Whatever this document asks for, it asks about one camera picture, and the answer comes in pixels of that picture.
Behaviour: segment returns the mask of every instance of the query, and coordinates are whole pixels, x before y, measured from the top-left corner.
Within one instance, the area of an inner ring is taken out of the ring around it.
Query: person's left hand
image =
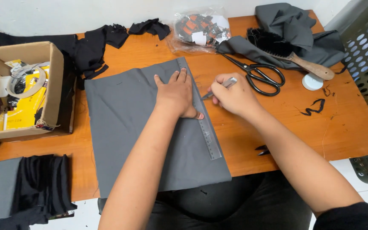
[[[175,71],[168,84],[164,84],[158,75],[154,76],[158,87],[156,106],[163,106],[177,112],[181,118],[203,119],[204,114],[193,106],[193,82],[185,68]]]

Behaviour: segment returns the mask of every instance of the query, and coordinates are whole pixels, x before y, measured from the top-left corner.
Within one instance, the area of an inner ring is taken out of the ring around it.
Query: brush handle
[[[335,73],[330,70],[327,67],[324,67],[323,65],[315,64],[312,62],[309,62],[307,60],[303,60],[300,57],[298,57],[296,54],[293,55],[293,57],[290,59],[290,61],[293,61],[300,67],[307,70],[309,73],[312,73],[318,77],[320,77],[323,80],[332,80],[335,77]]]

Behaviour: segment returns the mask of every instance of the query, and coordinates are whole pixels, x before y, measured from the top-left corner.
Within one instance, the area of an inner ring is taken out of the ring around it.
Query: wooden brush
[[[278,34],[267,32],[263,29],[249,28],[247,39],[259,49],[276,59],[289,60],[296,63],[309,73],[312,73],[324,80],[331,80],[335,73],[323,65],[315,64],[298,57],[294,52],[294,45],[286,41]]]

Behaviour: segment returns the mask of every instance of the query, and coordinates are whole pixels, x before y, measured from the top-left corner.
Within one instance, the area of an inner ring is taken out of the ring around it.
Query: black scissors
[[[258,93],[264,95],[264,96],[268,96],[268,97],[273,97],[275,95],[277,95],[280,92],[280,87],[283,86],[285,84],[285,76],[282,74],[281,71],[279,71],[277,68],[270,66],[270,65],[261,65],[261,64],[251,64],[251,65],[247,65],[245,63],[242,63],[238,60],[235,60],[227,55],[222,54],[224,57],[226,57],[228,60],[232,61],[235,65],[237,65],[239,68],[241,68],[243,71],[247,72],[247,75],[245,76],[249,82],[249,84],[251,85],[251,87],[257,91]],[[270,77],[268,77],[264,72],[260,71],[258,68],[267,68],[270,69],[272,71],[274,71],[279,77],[280,77],[280,83],[274,81],[273,79],[271,79]],[[251,71],[255,71],[257,74],[260,75],[254,75]],[[253,79],[263,82],[269,86],[272,86],[276,89],[276,92],[264,92],[262,90],[260,90],[254,83],[253,83]]]

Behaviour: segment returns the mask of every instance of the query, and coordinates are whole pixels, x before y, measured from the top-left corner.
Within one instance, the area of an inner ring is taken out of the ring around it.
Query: brush bristles
[[[263,29],[249,28],[247,30],[247,39],[257,48],[272,56],[286,59],[294,51],[294,45],[283,37]]]

